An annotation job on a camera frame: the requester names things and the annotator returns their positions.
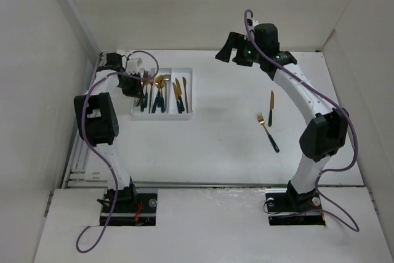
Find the silver rose fork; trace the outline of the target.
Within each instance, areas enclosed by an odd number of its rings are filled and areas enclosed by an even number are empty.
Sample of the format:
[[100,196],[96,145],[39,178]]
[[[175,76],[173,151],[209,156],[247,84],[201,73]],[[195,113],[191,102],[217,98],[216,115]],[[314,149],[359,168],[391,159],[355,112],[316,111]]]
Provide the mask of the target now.
[[137,99],[134,100],[133,106],[134,106],[135,108],[137,108],[139,105],[140,105],[140,98],[137,98]]

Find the gold fork green handle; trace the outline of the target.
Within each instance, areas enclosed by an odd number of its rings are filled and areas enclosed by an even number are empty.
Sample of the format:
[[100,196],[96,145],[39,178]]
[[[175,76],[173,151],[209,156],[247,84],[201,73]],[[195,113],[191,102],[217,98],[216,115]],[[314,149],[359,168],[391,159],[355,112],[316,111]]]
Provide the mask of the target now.
[[143,109],[146,109],[148,106],[148,88],[149,88],[150,83],[153,81],[153,72],[152,71],[149,71],[147,73],[147,78],[148,78],[148,80],[145,82],[145,96],[144,96],[144,101],[143,101],[143,105],[142,105]]

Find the silver spoon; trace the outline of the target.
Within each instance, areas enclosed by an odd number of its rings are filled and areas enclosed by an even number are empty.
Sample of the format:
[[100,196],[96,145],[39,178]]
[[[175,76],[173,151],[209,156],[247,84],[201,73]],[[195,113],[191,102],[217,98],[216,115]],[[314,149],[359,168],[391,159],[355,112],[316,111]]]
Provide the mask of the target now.
[[169,99],[169,95],[168,95],[168,88],[169,88],[169,83],[171,81],[171,75],[170,74],[165,74],[163,76],[163,81],[164,81],[164,107],[165,107],[165,112],[168,112],[168,99]]

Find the gold knife green handle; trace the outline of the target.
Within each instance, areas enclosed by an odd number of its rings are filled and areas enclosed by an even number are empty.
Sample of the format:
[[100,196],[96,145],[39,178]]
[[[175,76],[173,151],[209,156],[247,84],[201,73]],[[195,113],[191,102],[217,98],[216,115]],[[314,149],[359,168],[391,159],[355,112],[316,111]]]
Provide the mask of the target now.
[[179,80],[177,78],[175,79],[175,84],[177,86],[177,92],[178,92],[178,95],[179,95],[180,106],[182,107],[182,112],[184,112],[185,111],[185,106],[184,106],[183,100],[182,100],[182,90],[181,90],[181,87],[180,87],[180,82],[179,82]]
[[174,90],[174,95],[175,95],[175,101],[176,101],[176,104],[177,104],[178,114],[182,114],[182,107],[180,106],[180,100],[179,100],[179,95],[178,95],[178,92],[177,92],[177,86],[176,86],[175,83],[172,83],[172,86],[173,86],[173,90]]
[[273,110],[275,107],[275,93],[273,91],[270,92],[270,111],[268,115],[268,126],[272,126],[273,124]]

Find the rose gold knife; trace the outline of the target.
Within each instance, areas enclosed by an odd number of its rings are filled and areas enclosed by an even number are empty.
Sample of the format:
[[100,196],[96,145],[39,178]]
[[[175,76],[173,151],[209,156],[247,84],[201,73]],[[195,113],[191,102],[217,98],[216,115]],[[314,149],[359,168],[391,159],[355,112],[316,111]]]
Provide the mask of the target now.
[[185,108],[186,112],[189,114],[189,106],[188,106],[188,92],[187,92],[187,79],[186,77],[182,77],[183,88],[184,88],[184,98],[185,98]]

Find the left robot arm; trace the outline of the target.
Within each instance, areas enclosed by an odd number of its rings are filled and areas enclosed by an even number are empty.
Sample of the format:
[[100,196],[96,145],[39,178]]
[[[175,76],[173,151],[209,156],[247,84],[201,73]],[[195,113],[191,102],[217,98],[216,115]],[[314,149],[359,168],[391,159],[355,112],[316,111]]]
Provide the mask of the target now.
[[98,202],[108,213],[136,212],[140,204],[118,153],[119,123],[110,94],[118,87],[126,97],[143,97],[140,73],[128,73],[126,69],[120,54],[107,54],[106,64],[97,68],[92,88],[73,101],[79,135],[107,170],[108,189]]

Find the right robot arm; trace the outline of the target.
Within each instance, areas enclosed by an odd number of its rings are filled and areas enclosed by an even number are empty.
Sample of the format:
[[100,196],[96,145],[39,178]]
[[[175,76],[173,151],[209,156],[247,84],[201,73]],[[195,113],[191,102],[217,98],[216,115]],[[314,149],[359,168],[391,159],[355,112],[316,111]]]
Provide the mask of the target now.
[[260,69],[274,81],[295,104],[306,128],[299,139],[301,161],[295,175],[281,195],[286,205],[298,210],[317,196],[315,182],[326,164],[344,146],[348,122],[346,112],[317,94],[305,78],[296,58],[281,51],[278,29],[272,23],[245,20],[246,34],[231,32],[217,60]]

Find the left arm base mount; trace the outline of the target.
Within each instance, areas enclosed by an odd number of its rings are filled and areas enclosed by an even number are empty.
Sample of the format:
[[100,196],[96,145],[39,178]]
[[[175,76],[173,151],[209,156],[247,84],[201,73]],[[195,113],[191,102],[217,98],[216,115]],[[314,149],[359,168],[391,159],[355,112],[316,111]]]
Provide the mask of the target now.
[[155,226],[158,194],[140,192],[127,196],[121,190],[108,226]]

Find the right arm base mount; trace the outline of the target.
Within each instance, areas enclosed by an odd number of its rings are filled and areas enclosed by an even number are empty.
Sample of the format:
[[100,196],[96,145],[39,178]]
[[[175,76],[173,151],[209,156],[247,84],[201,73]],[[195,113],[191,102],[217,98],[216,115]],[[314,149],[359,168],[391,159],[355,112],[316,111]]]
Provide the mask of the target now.
[[270,226],[326,225],[318,196],[295,201],[287,192],[268,192],[265,197],[264,211]]

